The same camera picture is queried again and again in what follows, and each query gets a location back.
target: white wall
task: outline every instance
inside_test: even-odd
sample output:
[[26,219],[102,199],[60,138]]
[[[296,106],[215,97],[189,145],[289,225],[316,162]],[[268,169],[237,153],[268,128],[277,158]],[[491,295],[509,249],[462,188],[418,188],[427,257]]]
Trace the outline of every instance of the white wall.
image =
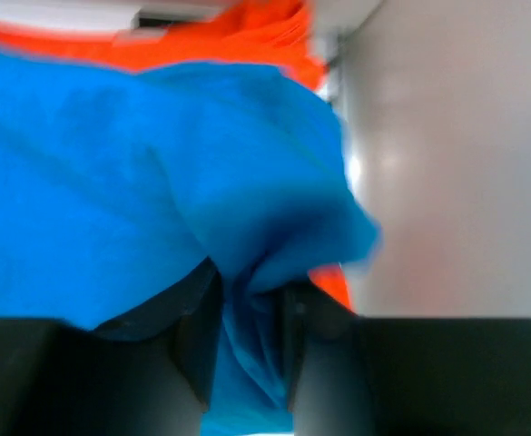
[[354,29],[376,8],[381,0],[316,0],[316,27]]
[[387,0],[349,47],[365,313],[531,315],[531,0]]

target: fabric fold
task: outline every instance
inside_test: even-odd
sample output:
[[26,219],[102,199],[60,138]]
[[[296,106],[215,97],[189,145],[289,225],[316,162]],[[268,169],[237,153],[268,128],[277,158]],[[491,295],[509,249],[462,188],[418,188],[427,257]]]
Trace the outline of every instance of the fabric fold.
[[290,431],[270,292],[379,236],[340,147],[328,105],[275,67],[0,54],[0,316],[92,329],[208,255],[227,289],[203,434]]
[[[316,90],[323,63],[309,49],[312,12],[303,0],[243,0],[210,22],[178,25],[162,37],[131,38],[131,32],[90,35],[49,32],[0,23],[0,47],[22,55],[118,68],[131,73],[193,61],[271,64]],[[312,271],[312,280],[351,308],[338,265]]]

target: orange fabric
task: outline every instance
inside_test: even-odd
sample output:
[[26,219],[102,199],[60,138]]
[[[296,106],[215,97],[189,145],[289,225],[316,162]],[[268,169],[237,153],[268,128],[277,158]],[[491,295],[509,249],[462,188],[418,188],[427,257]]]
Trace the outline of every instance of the orange fabric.
[[[63,33],[0,23],[9,49],[117,68],[129,73],[190,61],[272,64],[311,90],[321,85],[323,64],[310,56],[311,11],[303,0],[244,0],[207,23],[177,25],[160,37]],[[311,272],[315,284],[351,308],[338,266]]]
[[339,265],[324,266],[310,272],[311,281],[334,300],[352,310],[346,276]]

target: white ceiling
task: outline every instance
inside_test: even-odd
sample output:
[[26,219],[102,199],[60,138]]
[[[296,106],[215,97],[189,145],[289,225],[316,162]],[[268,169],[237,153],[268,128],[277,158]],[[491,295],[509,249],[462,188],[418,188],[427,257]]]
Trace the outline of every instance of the white ceiling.
[[[106,31],[127,28],[143,6],[201,14],[235,0],[0,0],[0,20],[48,28]],[[314,0],[316,30],[358,26],[380,0]]]

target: blue fabric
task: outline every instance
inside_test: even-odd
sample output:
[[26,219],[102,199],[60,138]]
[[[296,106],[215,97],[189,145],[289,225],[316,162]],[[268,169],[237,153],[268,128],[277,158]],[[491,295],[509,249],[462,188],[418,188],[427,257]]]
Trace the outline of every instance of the blue fabric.
[[92,329],[208,255],[227,289],[202,434],[290,431],[266,293],[367,258],[379,232],[340,142],[273,67],[132,76],[0,54],[0,316]]

